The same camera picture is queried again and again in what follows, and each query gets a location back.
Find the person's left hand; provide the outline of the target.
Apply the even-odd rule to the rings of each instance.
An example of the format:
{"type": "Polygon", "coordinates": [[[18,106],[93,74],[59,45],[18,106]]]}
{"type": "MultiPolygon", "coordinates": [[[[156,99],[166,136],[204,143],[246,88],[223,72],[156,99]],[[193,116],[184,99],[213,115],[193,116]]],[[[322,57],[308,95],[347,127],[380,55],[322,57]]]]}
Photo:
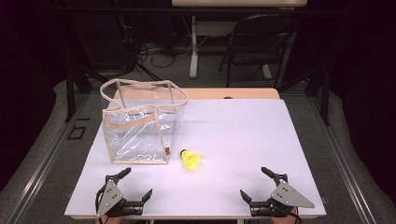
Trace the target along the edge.
{"type": "Polygon", "coordinates": [[[102,216],[95,220],[94,224],[120,224],[121,217],[102,216]]]}

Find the black folding chair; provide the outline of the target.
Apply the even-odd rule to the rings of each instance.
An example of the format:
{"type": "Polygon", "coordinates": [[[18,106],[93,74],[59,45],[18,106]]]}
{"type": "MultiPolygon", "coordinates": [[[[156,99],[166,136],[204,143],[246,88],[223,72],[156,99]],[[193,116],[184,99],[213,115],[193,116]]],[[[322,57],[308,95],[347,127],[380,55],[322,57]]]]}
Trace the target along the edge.
{"type": "Polygon", "coordinates": [[[277,64],[278,82],[288,40],[295,34],[300,18],[293,14],[255,14],[239,21],[227,34],[226,51],[219,70],[227,64],[226,86],[231,83],[232,66],[277,64]]]}

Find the yellow shuttlecock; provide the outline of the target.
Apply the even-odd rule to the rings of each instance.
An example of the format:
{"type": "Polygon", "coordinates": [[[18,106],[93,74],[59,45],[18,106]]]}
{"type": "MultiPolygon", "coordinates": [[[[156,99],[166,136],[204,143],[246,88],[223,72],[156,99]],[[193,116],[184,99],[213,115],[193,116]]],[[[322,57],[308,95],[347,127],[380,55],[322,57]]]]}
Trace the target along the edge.
{"type": "Polygon", "coordinates": [[[201,162],[201,155],[199,153],[187,149],[182,149],[180,151],[180,156],[187,170],[195,169],[201,162]]]}

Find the white desk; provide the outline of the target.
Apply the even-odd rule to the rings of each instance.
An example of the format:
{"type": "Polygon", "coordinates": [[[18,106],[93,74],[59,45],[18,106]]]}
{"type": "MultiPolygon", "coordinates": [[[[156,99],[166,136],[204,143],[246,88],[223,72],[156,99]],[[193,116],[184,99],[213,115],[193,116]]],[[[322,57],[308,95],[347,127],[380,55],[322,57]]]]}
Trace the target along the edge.
{"type": "MultiPolygon", "coordinates": [[[[304,7],[308,0],[172,0],[174,7],[192,7],[201,9],[209,7],[230,7],[237,9],[241,7],[304,7]]],[[[197,36],[224,36],[231,32],[234,26],[233,21],[197,21],[195,16],[191,17],[191,68],[190,78],[197,78],[198,75],[198,42],[197,36]]]]}

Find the black floor socket frame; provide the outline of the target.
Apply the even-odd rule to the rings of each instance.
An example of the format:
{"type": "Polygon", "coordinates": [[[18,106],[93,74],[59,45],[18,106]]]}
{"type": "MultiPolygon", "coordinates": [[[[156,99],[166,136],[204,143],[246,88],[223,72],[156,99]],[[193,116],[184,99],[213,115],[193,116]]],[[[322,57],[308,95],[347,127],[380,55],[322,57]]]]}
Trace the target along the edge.
{"type": "Polygon", "coordinates": [[[83,126],[74,126],[70,131],[69,135],[67,135],[68,140],[80,140],[84,133],[86,132],[86,128],[83,126]]]}

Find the clear plastic bag beige trim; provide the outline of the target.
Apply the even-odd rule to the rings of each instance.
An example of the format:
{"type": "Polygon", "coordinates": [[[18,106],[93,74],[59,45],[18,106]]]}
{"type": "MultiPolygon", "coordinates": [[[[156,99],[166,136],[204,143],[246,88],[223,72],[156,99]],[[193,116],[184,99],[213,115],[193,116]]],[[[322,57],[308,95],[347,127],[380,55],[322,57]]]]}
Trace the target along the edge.
{"type": "Polygon", "coordinates": [[[112,79],[100,87],[107,101],[102,127],[113,163],[166,164],[180,109],[188,94],[169,80],[112,79]]]}

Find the person's right hand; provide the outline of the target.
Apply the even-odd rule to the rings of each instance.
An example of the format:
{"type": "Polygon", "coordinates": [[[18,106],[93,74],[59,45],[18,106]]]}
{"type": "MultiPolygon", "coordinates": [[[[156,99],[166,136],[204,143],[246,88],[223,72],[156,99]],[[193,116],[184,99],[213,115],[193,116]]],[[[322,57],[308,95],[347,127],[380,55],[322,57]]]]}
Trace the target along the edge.
{"type": "Polygon", "coordinates": [[[286,217],[272,217],[271,221],[273,224],[295,224],[296,217],[293,215],[296,214],[297,208],[294,207],[290,212],[292,215],[287,215],[286,217]]]}

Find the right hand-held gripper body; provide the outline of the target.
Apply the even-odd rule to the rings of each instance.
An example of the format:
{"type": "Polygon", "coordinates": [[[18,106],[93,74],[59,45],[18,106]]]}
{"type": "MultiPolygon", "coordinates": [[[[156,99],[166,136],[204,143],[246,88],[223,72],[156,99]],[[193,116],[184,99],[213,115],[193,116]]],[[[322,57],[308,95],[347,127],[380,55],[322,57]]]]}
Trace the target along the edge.
{"type": "Polygon", "coordinates": [[[290,211],[294,207],[315,207],[302,193],[289,184],[286,174],[276,174],[273,180],[276,188],[266,201],[253,202],[251,199],[249,209],[253,217],[286,217],[292,215],[290,211]]]}

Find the metal floor rail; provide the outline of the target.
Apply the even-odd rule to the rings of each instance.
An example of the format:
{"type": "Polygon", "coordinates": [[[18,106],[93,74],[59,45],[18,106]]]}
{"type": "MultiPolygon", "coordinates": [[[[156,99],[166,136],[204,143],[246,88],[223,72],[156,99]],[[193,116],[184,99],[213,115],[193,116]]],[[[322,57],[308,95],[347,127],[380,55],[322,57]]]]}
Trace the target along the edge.
{"type": "Polygon", "coordinates": [[[56,162],[61,145],[71,133],[77,116],[89,100],[88,93],[78,94],[73,108],[75,112],[68,119],[66,99],[59,93],[49,120],[12,176],[0,196],[11,204],[6,224],[19,224],[44,184],[50,169],[56,162]]]}
{"type": "Polygon", "coordinates": [[[333,160],[337,166],[337,169],[340,173],[340,176],[343,179],[343,182],[346,186],[346,190],[353,202],[355,209],[361,219],[362,224],[377,224],[377,221],[372,213],[369,204],[367,203],[365,197],[363,196],[363,192],[361,187],[359,186],[357,179],[352,174],[352,171],[347,163],[347,159],[344,155],[343,150],[341,149],[336,137],[332,131],[332,128],[328,126],[323,120],[320,113],[320,105],[316,98],[308,97],[308,102],[313,107],[314,114],[318,120],[318,123],[321,126],[323,132],[325,132],[326,138],[328,139],[331,145],[331,154],[333,160]]]}

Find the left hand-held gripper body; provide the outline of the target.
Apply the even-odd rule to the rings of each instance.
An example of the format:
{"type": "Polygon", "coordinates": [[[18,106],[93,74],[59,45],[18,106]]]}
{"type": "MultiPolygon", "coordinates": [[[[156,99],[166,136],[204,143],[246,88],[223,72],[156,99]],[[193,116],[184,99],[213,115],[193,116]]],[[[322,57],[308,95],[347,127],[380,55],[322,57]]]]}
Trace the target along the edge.
{"type": "Polygon", "coordinates": [[[141,216],[143,214],[142,202],[127,201],[118,188],[117,175],[107,175],[105,185],[98,191],[95,208],[96,218],[141,216]]]}

